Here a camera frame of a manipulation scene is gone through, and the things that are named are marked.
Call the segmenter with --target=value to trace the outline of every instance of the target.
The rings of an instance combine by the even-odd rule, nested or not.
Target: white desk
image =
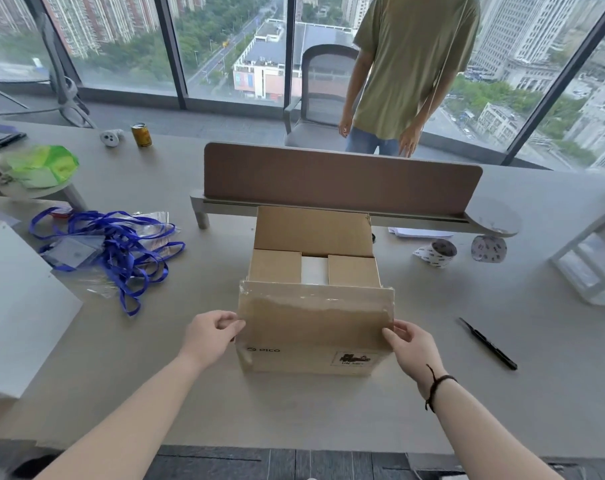
[[[129,138],[107,149],[92,130],[17,125],[81,158],[76,186],[90,207],[169,210],[186,242],[167,281],[143,296],[136,321],[117,299],[72,286],[85,301],[80,314],[23,398],[0,401],[0,438],[68,445],[173,357],[195,313],[236,308],[255,219],[211,216],[210,229],[197,228],[189,192],[202,185],[204,141],[153,135],[151,148],[138,150]],[[396,290],[397,317],[431,331],[449,372],[537,454],[605,458],[605,308],[581,302],[546,262],[605,210],[605,178],[488,166],[478,192],[500,196],[523,217],[503,264],[476,263],[467,252],[473,235],[458,234],[459,256],[433,269],[411,256],[418,241],[375,228],[381,281]],[[0,210],[26,218],[38,206],[0,199]],[[519,371],[471,339],[458,316]],[[233,349],[202,375],[166,442],[451,452],[393,359],[365,379],[244,376]]]

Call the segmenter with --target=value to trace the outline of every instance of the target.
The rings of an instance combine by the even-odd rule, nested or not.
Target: hand
[[[394,349],[398,365],[416,381],[420,394],[427,399],[429,388],[434,382],[429,367],[434,369],[436,379],[447,375],[434,337],[418,325],[402,320],[394,320],[394,331],[383,328],[383,336]]]
[[[346,138],[349,132],[351,131],[351,123],[354,121],[354,115],[351,111],[343,110],[343,115],[340,118],[339,122],[339,133],[340,136]]]
[[[187,326],[185,340],[178,357],[185,358],[198,369],[206,369],[224,353],[231,339],[245,328],[234,312],[213,312],[196,315]]]
[[[413,120],[399,138],[400,157],[409,158],[412,155],[419,145],[420,133],[422,133],[422,125],[417,120]]]

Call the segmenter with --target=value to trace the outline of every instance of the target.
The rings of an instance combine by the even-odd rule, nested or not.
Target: pile of lanyards
[[[163,246],[148,250],[142,241],[160,239],[176,232],[173,224],[162,223],[156,219],[143,216],[131,216],[126,212],[115,211],[101,214],[95,210],[74,212],[67,220],[67,230],[53,225],[53,234],[38,235],[35,226],[44,217],[61,211],[59,207],[50,207],[34,217],[29,225],[29,232],[42,241],[50,241],[70,235],[104,235],[103,251],[94,259],[92,265],[104,269],[107,278],[119,289],[120,303],[124,312],[130,317],[140,310],[140,297],[150,283],[163,282],[169,275],[167,260],[185,249],[181,241],[168,242]],[[133,226],[159,226],[161,231],[154,235],[139,236]],[[38,250],[43,254],[51,249],[49,243]],[[54,266],[58,271],[75,271],[75,268],[61,265]],[[128,301],[135,305],[133,309]]]

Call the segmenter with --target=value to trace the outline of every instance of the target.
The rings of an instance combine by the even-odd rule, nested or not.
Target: chair seat
[[[344,152],[347,140],[339,135],[339,129],[335,126],[299,121],[291,129],[291,133],[284,137],[284,145],[294,148]]]

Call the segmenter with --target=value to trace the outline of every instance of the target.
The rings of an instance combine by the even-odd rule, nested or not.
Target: gold can
[[[136,123],[131,127],[131,133],[140,147],[151,146],[151,135],[145,123]]]

